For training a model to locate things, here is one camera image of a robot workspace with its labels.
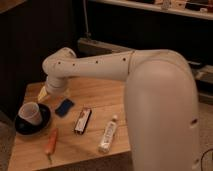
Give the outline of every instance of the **wall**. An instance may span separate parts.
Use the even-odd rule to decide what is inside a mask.
[[[0,109],[17,114],[28,83],[42,81],[42,61],[68,46],[75,49],[72,1],[29,0],[0,15]]]

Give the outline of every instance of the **black bowl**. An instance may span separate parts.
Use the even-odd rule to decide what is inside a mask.
[[[42,116],[42,122],[39,125],[32,125],[17,115],[15,119],[15,129],[18,133],[22,135],[30,135],[39,132],[47,126],[51,117],[50,109],[46,105],[38,105]]]

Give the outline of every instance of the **plastic bottle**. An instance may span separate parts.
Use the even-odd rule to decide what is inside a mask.
[[[112,120],[107,123],[103,137],[99,144],[100,152],[103,152],[103,153],[109,152],[109,149],[113,140],[113,136],[117,129],[117,123],[116,123],[117,120],[118,120],[118,116],[114,115]]]

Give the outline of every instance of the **dark background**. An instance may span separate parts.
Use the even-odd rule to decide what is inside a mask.
[[[213,64],[213,21],[88,3],[92,38],[135,49],[172,49]],[[82,0],[29,0],[0,14],[0,110],[13,119],[26,85],[44,81],[42,61],[85,35]]]

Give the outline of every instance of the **bottle cap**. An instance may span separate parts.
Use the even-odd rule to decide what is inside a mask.
[[[116,122],[118,120],[118,115],[113,115],[112,121]]]

